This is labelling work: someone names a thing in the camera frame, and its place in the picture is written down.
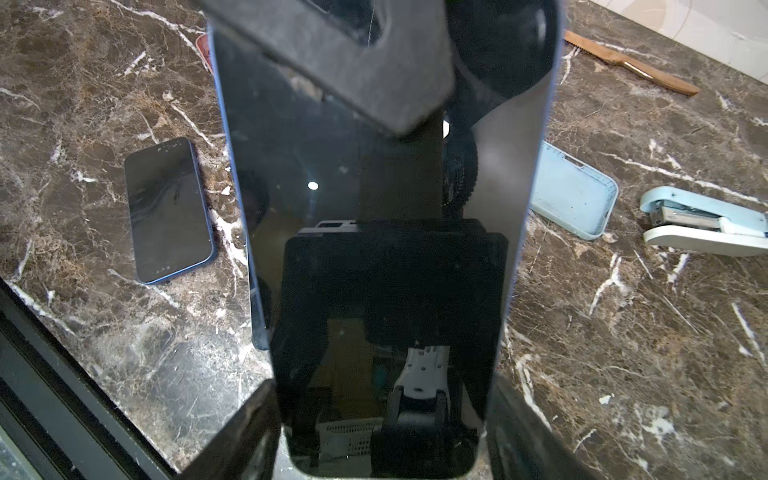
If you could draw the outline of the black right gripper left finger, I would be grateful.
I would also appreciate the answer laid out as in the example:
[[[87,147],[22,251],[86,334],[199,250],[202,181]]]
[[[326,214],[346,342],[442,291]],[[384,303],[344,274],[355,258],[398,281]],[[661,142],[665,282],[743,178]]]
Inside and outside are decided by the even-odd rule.
[[[270,479],[281,432],[276,384],[263,381],[178,479]]]

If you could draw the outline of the blue smartphone black screen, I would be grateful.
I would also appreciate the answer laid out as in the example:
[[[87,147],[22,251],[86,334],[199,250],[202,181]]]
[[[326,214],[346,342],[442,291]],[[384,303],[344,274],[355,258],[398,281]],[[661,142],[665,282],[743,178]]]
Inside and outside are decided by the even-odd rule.
[[[380,37],[376,1],[304,2]],[[452,479],[478,456],[564,5],[442,2],[454,90],[401,137],[207,14],[255,342],[308,475]]]

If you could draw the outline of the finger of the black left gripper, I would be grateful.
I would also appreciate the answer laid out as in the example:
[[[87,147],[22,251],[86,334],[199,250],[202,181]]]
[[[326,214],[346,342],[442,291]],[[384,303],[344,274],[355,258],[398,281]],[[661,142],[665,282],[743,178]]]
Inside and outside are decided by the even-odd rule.
[[[376,1],[380,37],[363,46],[304,1],[202,1],[212,19],[370,119],[411,133],[454,90],[442,1]]]

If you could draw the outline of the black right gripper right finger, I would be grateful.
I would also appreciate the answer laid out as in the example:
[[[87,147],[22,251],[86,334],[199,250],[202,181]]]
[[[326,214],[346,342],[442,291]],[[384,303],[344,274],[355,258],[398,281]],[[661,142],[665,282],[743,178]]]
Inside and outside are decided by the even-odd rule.
[[[487,407],[487,449],[495,479],[592,479],[512,382],[498,375]]]

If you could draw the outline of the light blue phone case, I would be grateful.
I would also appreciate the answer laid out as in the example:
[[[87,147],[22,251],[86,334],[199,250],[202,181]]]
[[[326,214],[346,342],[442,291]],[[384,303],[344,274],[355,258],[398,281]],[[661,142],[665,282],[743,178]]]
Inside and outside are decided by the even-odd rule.
[[[614,179],[544,142],[530,209],[583,240],[605,231],[619,188]]]

